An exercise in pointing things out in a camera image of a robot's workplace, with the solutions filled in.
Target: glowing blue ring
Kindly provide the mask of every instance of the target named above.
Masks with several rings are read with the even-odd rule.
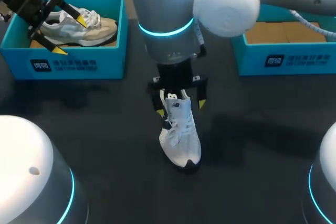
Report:
[[[314,196],[313,196],[313,193],[311,192],[311,187],[310,187],[310,174],[311,174],[311,170],[313,168],[313,165],[311,165],[311,168],[310,168],[310,172],[309,172],[309,178],[308,178],[308,185],[309,185],[309,191],[310,191],[310,196],[317,208],[317,210],[320,212],[320,214],[324,217],[324,219],[329,223],[329,224],[333,224],[325,215],[324,213],[321,211],[321,209],[319,208],[319,206],[317,205],[315,199],[314,199]]]
[[[69,200],[69,204],[68,204],[68,207],[67,209],[65,209],[65,212],[64,214],[62,215],[62,217],[59,219],[59,221],[57,222],[57,224],[61,224],[65,217],[67,216],[69,210],[70,210],[70,207],[71,207],[71,204],[72,204],[72,201],[74,199],[74,194],[75,194],[75,179],[73,178],[73,174],[72,174],[72,171],[70,169],[70,172],[71,172],[71,178],[72,178],[72,191],[71,191],[71,197],[70,197],[70,200]]]
[[[172,36],[172,35],[181,33],[182,31],[184,31],[185,29],[187,29],[192,24],[193,21],[194,21],[194,18],[192,18],[188,22],[188,24],[186,24],[184,27],[182,27],[182,28],[180,28],[178,30],[175,30],[175,31],[170,31],[169,33],[153,33],[152,31],[148,31],[145,28],[143,28],[140,24],[139,24],[139,27],[146,34],[149,34],[149,35],[152,35],[152,36],[157,36],[157,37],[167,37],[167,36]]]

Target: shoe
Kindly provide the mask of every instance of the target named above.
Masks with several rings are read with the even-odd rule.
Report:
[[[184,90],[160,91],[165,108],[160,144],[169,160],[180,168],[193,168],[201,160],[201,143],[196,131],[191,100]]]
[[[118,24],[115,20],[101,18],[95,11],[76,9],[84,18],[84,28],[65,11],[51,12],[40,27],[41,33],[55,45],[102,46],[117,38]]]

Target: white cylinder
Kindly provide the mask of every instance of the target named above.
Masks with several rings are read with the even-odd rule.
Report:
[[[336,124],[325,134],[302,200],[307,224],[336,223]]]
[[[84,192],[46,133],[23,118],[0,116],[0,223],[87,219]]]

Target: shoe box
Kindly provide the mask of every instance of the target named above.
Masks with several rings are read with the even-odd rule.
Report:
[[[336,31],[336,18],[302,14]],[[336,73],[336,42],[297,21],[287,9],[262,5],[258,22],[231,39],[241,76]]]
[[[128,18],[124,0],[65,0],[77,8],[95,10],[118,21],[115,42],[100,47],[61,46],[55,54],[27,37],[28,25],[15,15],[0,51],[17,80],[122,79],[127,48]]]

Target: black table surface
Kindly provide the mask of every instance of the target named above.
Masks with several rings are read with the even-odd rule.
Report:
[[[302,222],[303,185],[336,122],[336,76],[242,78],[229,40],[204,38],[208,56],[194,63],[209,77],[202,110],[188,91],[202,164],[190,175],[162,154],[145,92],[158,74],[136,20],[123,80],[15,82],[1,59],[0,114],[48,134],[86,189],[89,224]]]

